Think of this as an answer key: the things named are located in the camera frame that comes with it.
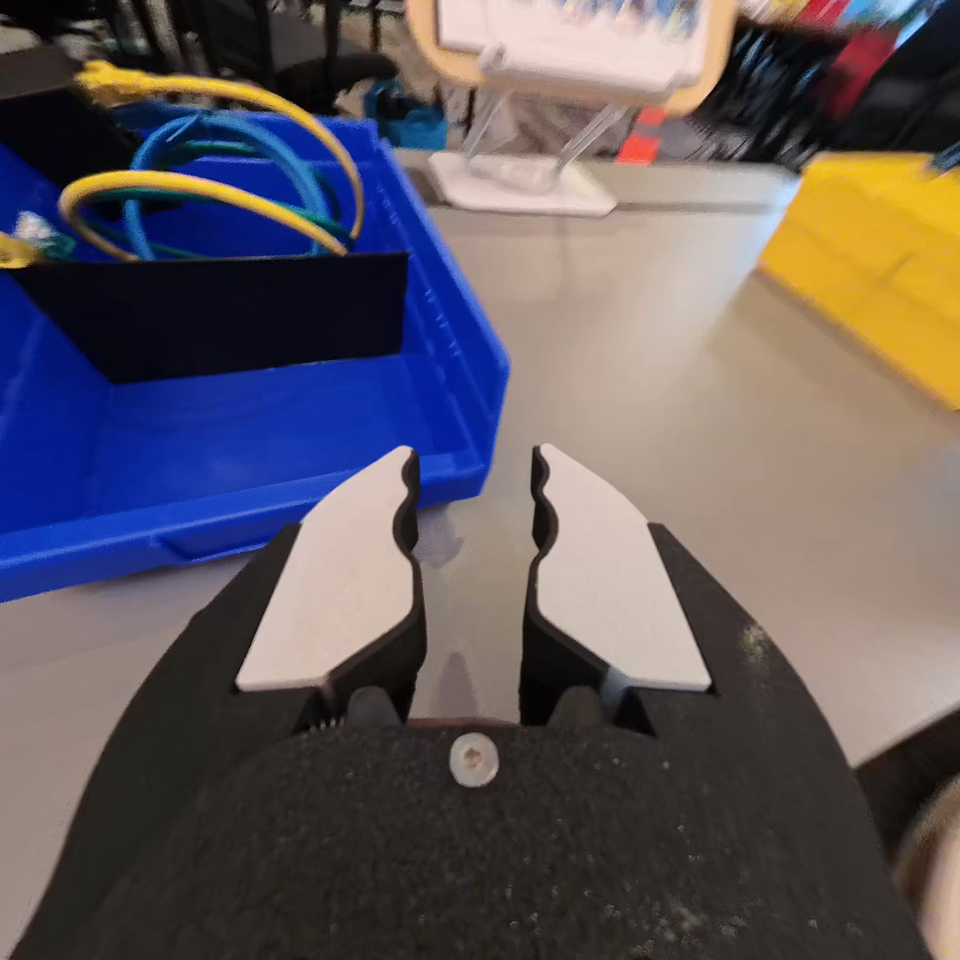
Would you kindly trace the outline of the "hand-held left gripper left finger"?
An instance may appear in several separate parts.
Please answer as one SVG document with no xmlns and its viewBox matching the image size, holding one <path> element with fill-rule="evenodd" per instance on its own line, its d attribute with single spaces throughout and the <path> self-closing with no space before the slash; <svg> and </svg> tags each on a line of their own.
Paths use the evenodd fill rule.
<svg viewBox="0 0 960 960">
<path fill-rule="evenodd" d="M 420 459 L 401 445 L 306 512 L 235 677 L 244 693 L 318 691 L 339 714 L 384 690 L 408 714 L 426 659 Z"/>
</svg>

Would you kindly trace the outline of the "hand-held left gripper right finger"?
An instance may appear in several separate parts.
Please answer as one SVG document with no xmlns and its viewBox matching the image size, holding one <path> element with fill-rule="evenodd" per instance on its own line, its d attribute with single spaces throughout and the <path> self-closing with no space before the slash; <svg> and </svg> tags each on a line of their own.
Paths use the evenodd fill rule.
<svg viewBox="0 0 960 960">
<path fill-rule="evenodd" d="M 641 509 L 550 442 L 532 451 L 531 496 L 522 723 L 546 724 L 578 688 L 611 720 L 640 713 L 627 706 L 637 691 L 710 693 L 711 672 Z"/>
</svg>

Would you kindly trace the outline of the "blue plastic bin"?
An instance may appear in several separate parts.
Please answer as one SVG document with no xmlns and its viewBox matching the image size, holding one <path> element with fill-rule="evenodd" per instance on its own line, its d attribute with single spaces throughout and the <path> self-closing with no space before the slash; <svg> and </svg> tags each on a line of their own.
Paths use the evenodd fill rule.
<svg viewBox="0 0 960 960">
<path fill-rule="evenodd" d="M 420 506 L 479 495 L 508 353 L 376 124 L 323 123 L 365 188 L 353 255 L 410 258 L 400 352 L 117 385 L 2 270 L 2 601 L 256 550 L 400 446 Z M 241 210 L 185 203 L 147 226 L 204 259 L 306 256 Z"/>
</svg>

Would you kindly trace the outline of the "black bin divider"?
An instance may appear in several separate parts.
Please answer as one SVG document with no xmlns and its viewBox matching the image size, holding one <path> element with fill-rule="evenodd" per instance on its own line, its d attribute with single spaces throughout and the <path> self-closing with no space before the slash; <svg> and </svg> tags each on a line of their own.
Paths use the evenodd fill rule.
<svg viewBox="0 0 960 960">
<path fill-rule="evenodd" d="M 407 253 L 49 262 L 5 271 L 113 384 L 396 355 Z"/>
</svg>

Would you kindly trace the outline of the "white stand base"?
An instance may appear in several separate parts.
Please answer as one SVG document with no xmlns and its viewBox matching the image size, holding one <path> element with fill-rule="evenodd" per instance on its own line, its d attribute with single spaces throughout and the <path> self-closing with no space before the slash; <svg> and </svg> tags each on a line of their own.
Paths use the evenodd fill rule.
<svg viewBox="0 0 960 960">
<path fill-rule="evenodd" d="M 470 212 L 588 219 L 610 215 L 617 206 L 614 195 L 578 160 L 617 126 L 629 109 L 616 105 L 603 108 L 555 157 L 482 153 L 482 138 L 509 101 L 508 93 L 492 97 L 477 115 L 461 151 L 440 150 L 429 156 L 428 175 L 438 196 L 453 208 Z"/>
</svg>

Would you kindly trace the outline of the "yellow plastic bin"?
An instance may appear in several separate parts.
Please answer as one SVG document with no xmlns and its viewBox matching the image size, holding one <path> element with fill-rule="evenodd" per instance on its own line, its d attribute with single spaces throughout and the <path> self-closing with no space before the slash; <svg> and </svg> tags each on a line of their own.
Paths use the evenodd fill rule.
<svg viewBox="0 0 960 960">
<path fill-rule="evenodd" d="M 958 411 L 958 145 L 936 154 L 817 155 L 758 268 Z"/>
</svg>

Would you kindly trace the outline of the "person's upper body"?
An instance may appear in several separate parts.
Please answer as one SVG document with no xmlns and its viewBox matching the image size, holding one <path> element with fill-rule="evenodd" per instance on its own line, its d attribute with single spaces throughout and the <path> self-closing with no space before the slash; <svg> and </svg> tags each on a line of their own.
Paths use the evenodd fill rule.
<svg viewBox="0 0 960 960">
<path fill-rule="evenodd" d="M 959 777 L 918 814 L 897 852 L 894 879 L 933 959 L 959 957 Z"/>
</svg>

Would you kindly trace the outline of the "orange traffic cone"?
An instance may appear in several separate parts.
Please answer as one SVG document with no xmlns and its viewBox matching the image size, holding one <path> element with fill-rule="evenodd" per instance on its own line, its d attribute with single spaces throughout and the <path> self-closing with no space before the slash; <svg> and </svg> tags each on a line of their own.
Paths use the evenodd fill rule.
<svg viewBox="0 0 960 960">
<path fill-rule="evenodd" d="M 661 150 L 666 118 L 666 111 L 660 106 L 645 106 L 640 109 L 618 150 L 615 163 L 630 166 L 653 164 Z"/>
</svg>

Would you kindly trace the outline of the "instruction sheet on stand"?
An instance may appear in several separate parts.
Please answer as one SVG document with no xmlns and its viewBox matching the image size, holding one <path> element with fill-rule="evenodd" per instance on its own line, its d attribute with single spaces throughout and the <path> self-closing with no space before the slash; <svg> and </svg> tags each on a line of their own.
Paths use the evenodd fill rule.
<svg viewBox="0 0 960 960">
<path fill-rule="evenodd" d="M 630 86 L 624 78 L 581 81 L 565 77 L 556 68 L 533 72 L 486 71 L 481 65 L 480 53 L 441 45 L 436 2 L 405 2 L 404 13 L 419 52 L 438 76 L 452 85 L 496 93 L 542 95 L 590 107 L 656 107 L 668 115 L 683 116 L 702 104 L 726 66 L 738 19 L 738 3 L 705 3 L 705 39 L 699 74 L 689 82 L 669 84 L 662 92 Z"/>
</svg>

